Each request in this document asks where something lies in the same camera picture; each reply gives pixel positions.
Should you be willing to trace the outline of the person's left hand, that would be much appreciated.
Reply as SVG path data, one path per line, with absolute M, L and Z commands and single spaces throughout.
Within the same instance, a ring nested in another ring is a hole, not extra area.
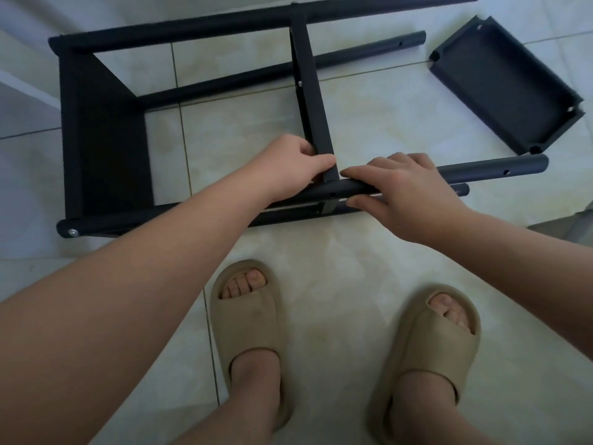
M 300 180 L 302 155 L 319 154 L 304 138 L 292 134 L 279 136 L 244 167 L 248 186 L 263 194 L 269 204 L 297 195 L 313 184 Z

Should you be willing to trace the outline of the person's right hand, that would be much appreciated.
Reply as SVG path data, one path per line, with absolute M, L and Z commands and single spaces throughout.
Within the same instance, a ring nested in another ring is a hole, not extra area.
M 409 156 L 397 152 L 390 156 Z M 413 173 L 409 158 L 406 170 L 384 170 L 365 165 L 345 168 L 341 176 L 378 189 L 389 205 L 389 219 L 376 219 L 399 239 L 436 247 L 444 239 L 470 225 L 477 212 L 470 209 L 440 173 Z

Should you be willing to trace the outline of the black metal shelf rack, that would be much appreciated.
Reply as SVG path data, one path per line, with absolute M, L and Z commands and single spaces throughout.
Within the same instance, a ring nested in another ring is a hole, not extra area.
M 156 205 L 145 111 L 246 88 L 293 74 L 301 121 L 314 150 L 332 154 L 317 68 L 423 43 L 408 34 L 313 56 L 307 25 L 476 0 L 320 0 L 189 19 L 55 36 L 63 137 L 64 238 L 119 237 L 174 208 Z M 211 81 L 136 96 L 96 53 L 288 28 L 292 60 Z

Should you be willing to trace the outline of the person's right forearm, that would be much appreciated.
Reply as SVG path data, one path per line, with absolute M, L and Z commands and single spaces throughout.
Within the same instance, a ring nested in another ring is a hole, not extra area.
M 435 248 L 593 361 L 593 247 L 470 212 Z

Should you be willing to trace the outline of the person's left forearm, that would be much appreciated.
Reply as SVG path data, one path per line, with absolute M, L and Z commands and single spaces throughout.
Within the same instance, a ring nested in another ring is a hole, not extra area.
M 86 445 L 280 196 L 237 172 L 0 303 L 0 445 Z

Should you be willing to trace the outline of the black metal shelf tray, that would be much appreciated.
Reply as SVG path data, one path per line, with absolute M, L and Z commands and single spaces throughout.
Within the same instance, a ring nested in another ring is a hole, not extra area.
M 493 17 L 473 17 L 429 70 L 516 155 L 542 154 L 583 116 L 583 98 Z

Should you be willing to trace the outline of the grey furniture base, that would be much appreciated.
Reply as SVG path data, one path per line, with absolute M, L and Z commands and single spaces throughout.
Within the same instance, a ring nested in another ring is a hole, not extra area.
M 528 230 L 593 248 L 593 204 L 571 216 L 533 224 Z

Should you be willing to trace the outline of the beige right slipper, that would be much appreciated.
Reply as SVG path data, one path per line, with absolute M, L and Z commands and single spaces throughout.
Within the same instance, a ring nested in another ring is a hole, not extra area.
M 429 301 L 446 294 L 469 318 L 469 332 L 437 313 Z M 443 284 L 421 288 L 404 307 L 395 338 L 382 366 L 367 407 L 367 430 L 376 443 L 396 445 L 388 423 L 393 390 L 406 373 L 424 372 L 449 382 L 459 403 L 481 338 L 481 320 L 471 300 L 460 290 Z

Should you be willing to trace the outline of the beige slipper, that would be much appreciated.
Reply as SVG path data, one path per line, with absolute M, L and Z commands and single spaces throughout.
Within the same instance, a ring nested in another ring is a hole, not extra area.
M 446 294 L 469 318 L 469 332 L 437 313 L 429 301 Z M 395 338 L 382 366 L 367 407 L 367 430 L 376 443 L 396 445 L 388 423 L 393 390 L 406 373 L 424 372 L 449 382 L 459 403 L 481 338 L 481 320 L 471 300 L 460 290 L 443 284 L 421 288 L 404 307 Z
M 220 298 L 228 280 L 253 269 L 260 271 L 266 279 L 262 288 L 234 299 Z M 233 388 L 231 369 L 239 355 L 246 351 L 268 350 L 278 356 L 280 404 L 273 429 L 278 431 L 292 417 L 295 404 L 293 377 L 287 357 L 288 330 L 278 278 L 261 261 L 248 259 L 235 262 L 218 275 L 212 287 L 209 307 L 213 338 L 227 391 Z

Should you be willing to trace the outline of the beige left slipper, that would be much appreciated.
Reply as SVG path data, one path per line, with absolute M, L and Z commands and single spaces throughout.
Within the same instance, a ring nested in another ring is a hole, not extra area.
M 262 288 L 234 299 L 220 298 L 228 280 L 253 269 L 260 271 L 266 279 Z M 288 330 L 278 278 L 261 261 L 248 259 L 235 262 L 218 275 L 212 287 L 209 307 L 213 338 L 227 391 L 233 388 L 231 369 L 239 355 L 246 351 L 268 350 L 278 356 L 280 404 L 273 429 L 278 431 L 292 417 L 295 404 L 293 377 L 287 357 Z

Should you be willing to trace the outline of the person's right foot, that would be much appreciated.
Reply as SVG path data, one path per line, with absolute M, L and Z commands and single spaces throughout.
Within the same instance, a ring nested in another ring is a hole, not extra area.
M 437 313 L 469 332 L 464 309 L 446 294 L 429 301 Z M 494 445 L 494 441 L 464 418 L 454 390 L 444 378 L 424 372 L 403 374 L 393 390 L 388 423 L 401 445 Z

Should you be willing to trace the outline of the person's foot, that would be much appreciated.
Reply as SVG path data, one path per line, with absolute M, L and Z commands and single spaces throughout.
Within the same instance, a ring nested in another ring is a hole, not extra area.
M 226 283 L 221 299 L 234 299 L 262 288 L 264 275 L 256 270 Z M 280 404 L 280 362 L 268 350 L 246 351 L 234 359 L 233 388 L 228 399 L 171 445 L 262 445 L 274 433 Z
M 429 301 L 437 313 L 469 332 L 464 309 L 446 294 Z M 403 374 L 393 390 L 388 423 L 401 445 L 494 445 L 494 441 L 464 418 L 454 390 L 444 378 L 424 372 Z

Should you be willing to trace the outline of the person's left foot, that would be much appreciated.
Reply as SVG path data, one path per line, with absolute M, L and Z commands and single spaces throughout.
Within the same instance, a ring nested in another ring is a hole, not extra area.
M 221 299 L 234 299 L 262 288 L 264 275 L 256 270 L 226 283 Z M 262 445 L 274 433 L 280 404 L 280 362 L 268 350 L 246 351 L 234 359 L 233 388 L 228 399 L 171 445 Z

